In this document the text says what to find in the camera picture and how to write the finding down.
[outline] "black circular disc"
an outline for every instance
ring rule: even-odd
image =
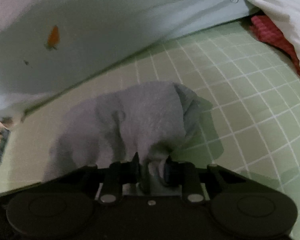
[[[232,185],[231,191],[211,201],[211,213],[222,227],[248,238],[281,236],[292,229],[297,208],[288,196],[275,191],[244,192],[244,187]]]
[[[19,193],[7,206],[7,219],[20,234],[35,239],[59,239],[78,232],[93,212],[83,193]]]

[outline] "red cloth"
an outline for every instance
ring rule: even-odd
[[[290,55],[296,72],[300,76],[300,61],[295,53],[293,45],[284,37],[282,31],[266,15],[256,15],[251,18],[253,25],[250,29],[259,41],[282,49]]]

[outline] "red fabric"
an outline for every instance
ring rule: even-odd
[[[296,72],[300,76],[300,61],[295,53],[293,45],[287,41],[282,31],[266,15],[256,15],[251,18],[253,25],[250,29],[259,41],[282,49],[290,55]]]

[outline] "gray towel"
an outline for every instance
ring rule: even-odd
[[[84,101],[65,115],[43,181],[86,165],[131,161],[138,152],[142,190],[171,195],[175,191],[164,192],[163,164],[194,132],[201,111],[198,96],[172,82],[143,83]]]

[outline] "green cutting mat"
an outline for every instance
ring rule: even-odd
[[[153,80],[180,82],[204,98],[200,130],[174,158],[198,167],[217,163],[289,195],[299,210],[292,235],[300,239],[300,78],[245,21],[148,48],[31,114],[10,136],[0,191],[40,181],[72,106]]]

